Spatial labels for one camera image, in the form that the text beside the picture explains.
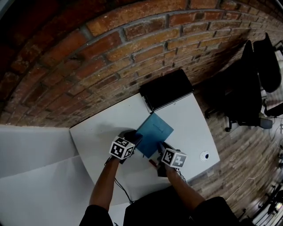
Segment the blue book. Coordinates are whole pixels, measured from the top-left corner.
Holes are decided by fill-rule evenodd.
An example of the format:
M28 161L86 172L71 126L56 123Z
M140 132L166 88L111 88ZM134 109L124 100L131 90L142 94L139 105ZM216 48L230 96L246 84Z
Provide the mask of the blue book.
M150 158L157 151L159 142L164 142L174 131L157 114L152 113L138 129L138 133L143 135L142 141L137 149L147 158Z

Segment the black office chair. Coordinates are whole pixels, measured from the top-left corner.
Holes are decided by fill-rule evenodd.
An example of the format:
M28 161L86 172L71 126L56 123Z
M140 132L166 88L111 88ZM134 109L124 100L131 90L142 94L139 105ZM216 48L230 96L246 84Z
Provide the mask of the black office chair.
M254 43L254 49L255 52L252 50L251 41L248 40L241 59L221 72L222 79L224 79L222 83L224 84L223 94L225 97L222 105L218 108L221 108L229 118L229 127L225 128L227 132L231 131L232 123L260 126L264 129L272 128L271 120L259 118L262 99L257 73L264 83L262 86L271 91L277 89L281 83L280 70L273 70L275 78L272 80L273 82L267 79L268 68L278 64L268 34L264 40ZM205 116L209 118L210 114L215 111L217 110L210 108L205 112Z

